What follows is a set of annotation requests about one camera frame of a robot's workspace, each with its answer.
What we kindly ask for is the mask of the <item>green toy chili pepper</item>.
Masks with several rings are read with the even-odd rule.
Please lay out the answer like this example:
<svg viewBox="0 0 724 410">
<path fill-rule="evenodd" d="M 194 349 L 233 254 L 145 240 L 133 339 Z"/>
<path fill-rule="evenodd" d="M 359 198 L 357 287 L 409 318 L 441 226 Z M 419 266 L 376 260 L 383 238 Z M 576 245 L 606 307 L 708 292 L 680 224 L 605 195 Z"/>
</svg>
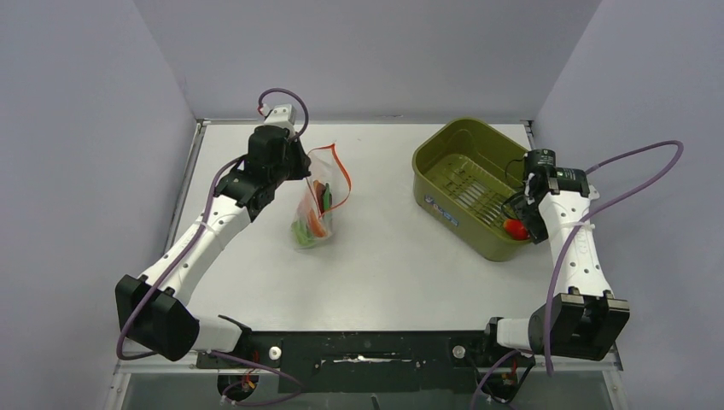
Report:
<svg viewBox="0 0 724 410">
<path fill-rule="evenodd" d="M 319 209 L 322 215 L 332 208 L 332 192 L 329 183 L 321 184 L 318 187 Z"/>
</svg>

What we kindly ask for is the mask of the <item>small red toy piece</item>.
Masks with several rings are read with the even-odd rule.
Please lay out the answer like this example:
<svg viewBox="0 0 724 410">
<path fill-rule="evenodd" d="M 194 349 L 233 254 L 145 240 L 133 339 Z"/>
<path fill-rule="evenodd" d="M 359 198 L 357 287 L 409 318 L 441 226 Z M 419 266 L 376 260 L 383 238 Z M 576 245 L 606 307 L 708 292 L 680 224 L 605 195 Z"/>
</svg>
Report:
<svg viewBox="0 0 724 410">
<path fill-rule="evenodd" d="M 526 241 L 530 238 L 529 232 L 521 220 L 506 219 L 503 222 L 503 229 L 513 240 Z"/>
</svg>

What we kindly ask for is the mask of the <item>clear zip top bag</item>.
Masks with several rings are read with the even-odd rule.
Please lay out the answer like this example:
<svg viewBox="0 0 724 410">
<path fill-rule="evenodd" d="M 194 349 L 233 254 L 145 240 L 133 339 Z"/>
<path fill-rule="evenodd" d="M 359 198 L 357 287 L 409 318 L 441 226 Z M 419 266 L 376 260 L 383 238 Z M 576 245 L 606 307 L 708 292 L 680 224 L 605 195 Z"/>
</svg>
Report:
<svg viewBox="0 0 724 410">
<path fill-rule="evenodd" d="M 311 149 L 311 174 L 290 225 L 298 249 L 309 249 L 335 233 L 335 214 L 351 193 L 352 180 L 335 143 Z"/>
</svg>

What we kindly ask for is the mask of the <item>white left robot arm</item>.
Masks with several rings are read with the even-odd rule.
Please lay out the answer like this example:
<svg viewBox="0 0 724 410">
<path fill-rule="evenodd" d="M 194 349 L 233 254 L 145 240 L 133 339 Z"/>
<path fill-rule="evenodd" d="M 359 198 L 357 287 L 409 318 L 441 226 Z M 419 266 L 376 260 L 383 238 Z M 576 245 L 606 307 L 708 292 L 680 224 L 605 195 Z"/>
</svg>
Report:
<svg viewBox="0 0 724 410">
<path fill-rule="evenodd" d="M 170 361 L 191 351 L 233 351 L 243 326 L 223 315 L 195 316 L 187 307 L 203 275 L 288 180 L 309 176 L 310 159 L 298 136 L 258 126 L 248 151 L 214 175 L 200 216 L 152 266 L 115 287 L 120 337 L 116 354 L 134 360 L 159 354 Z"/>
</svg>

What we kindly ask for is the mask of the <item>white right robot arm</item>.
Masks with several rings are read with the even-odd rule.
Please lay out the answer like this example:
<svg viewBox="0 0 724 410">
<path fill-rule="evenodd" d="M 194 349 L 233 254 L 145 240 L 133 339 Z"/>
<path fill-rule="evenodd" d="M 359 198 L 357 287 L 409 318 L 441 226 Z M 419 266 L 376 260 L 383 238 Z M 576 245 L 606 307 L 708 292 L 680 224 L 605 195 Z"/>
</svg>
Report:
<svg viewBox="0 0 724 410">
<path fill-rule="evenodd" d="M 598 192 L 581 169 L 557 167 L 556 154 L 533 149 L 523 158 L 523 188 L 512 202 L 533 243 L 550 246 L 558 276 L 552 297 L 527 319 L 493 318 L 480 341 L 484 360 L 499 365 L 514 349 L 602 360 L 630 317 L 614 297 L 587 220 Z"/>
</svg>

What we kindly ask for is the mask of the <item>olive green plastic tub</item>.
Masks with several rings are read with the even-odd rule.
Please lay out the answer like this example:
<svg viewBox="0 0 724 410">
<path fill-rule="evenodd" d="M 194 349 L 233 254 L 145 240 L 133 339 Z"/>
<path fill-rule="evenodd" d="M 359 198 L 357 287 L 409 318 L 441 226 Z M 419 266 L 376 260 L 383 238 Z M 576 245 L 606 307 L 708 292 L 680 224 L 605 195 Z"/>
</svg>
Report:
<svg viewBox="0 0 724 410">
<path fill-rule="evenodd" d="M 413 197 L 485 259 L 510 261 L 529 240 L 505 231 L 501 206 L 517 191 L 528 151 L 481 120 L 452 120 L 414 151 Z"/>
</svg>

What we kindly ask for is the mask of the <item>green toy starfruit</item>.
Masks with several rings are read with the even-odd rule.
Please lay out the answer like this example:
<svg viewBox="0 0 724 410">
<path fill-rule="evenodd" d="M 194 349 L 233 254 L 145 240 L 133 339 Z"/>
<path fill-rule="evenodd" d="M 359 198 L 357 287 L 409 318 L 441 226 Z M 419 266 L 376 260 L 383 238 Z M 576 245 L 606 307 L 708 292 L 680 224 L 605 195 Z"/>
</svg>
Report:
<svg viewBox="0 0 724 410">
<path fill-rule="evenodd" d="M 291 232 L 299 249 L 312 247 L 317 242 L 309 225 L 303 220 L 295 220 L 291 226 Z"/>
</svg>

